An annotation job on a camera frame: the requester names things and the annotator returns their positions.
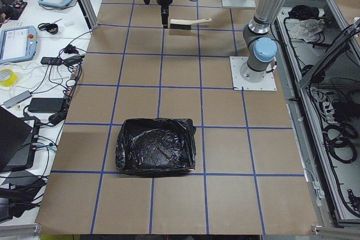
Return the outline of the black tape roll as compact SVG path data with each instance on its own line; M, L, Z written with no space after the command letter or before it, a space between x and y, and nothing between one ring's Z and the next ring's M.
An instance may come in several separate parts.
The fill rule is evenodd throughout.
M56 23L47 24L45 30L50 34L55 35L59 32L59 26Z

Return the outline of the black power brick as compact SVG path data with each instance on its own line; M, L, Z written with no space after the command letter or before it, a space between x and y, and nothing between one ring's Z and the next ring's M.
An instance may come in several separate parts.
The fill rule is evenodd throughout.
M32 98L28 111L34 113L55 113L61 111L63 104L63 98Z

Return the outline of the black laptop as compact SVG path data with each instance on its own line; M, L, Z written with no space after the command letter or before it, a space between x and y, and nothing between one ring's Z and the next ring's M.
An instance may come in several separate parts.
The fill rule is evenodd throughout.
M21 171L33 166L40 120L16 117L1 108L1 172Z

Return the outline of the near teach pendant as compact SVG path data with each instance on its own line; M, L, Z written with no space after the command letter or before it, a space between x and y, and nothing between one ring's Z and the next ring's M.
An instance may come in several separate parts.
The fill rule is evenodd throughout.
M1 31L1 64L33 59L37 49L37 30L22 26Z

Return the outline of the beige hand brush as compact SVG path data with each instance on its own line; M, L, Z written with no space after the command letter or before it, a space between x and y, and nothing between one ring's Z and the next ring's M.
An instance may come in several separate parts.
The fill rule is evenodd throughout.
M171 19L170 28L179 29L179 30L191 30L193 25L204 24L209 22L212 22L212 18L204 18L198 20Z

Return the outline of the grey usb hub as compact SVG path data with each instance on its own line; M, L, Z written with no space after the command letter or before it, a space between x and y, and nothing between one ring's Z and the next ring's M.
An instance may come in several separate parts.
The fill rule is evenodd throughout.
M6 108L11 108L31 97L32 97L32 94L28 90L26 90L10 99L4 101L3 104Z

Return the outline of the crumpled white cloth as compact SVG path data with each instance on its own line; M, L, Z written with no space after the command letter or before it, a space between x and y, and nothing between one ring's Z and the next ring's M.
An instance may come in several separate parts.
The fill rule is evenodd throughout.
M296 22L289 30L290 38L302 39L303 41L317 42L320 39L320 33L323 31L325 23L321 20L307 19Z

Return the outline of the black bag lined bin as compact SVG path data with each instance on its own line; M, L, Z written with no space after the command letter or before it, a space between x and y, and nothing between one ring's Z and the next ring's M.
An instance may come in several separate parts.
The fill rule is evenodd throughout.
M136 176L176 176L195 170L192 119L127 119L118 134L116 169Z

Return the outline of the yellow tape roll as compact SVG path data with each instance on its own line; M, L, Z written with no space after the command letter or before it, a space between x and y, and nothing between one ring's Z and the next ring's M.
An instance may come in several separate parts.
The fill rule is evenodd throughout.
M2 87L11 87L18 81L18 75L11 69L2 69L0 71L0 85Z

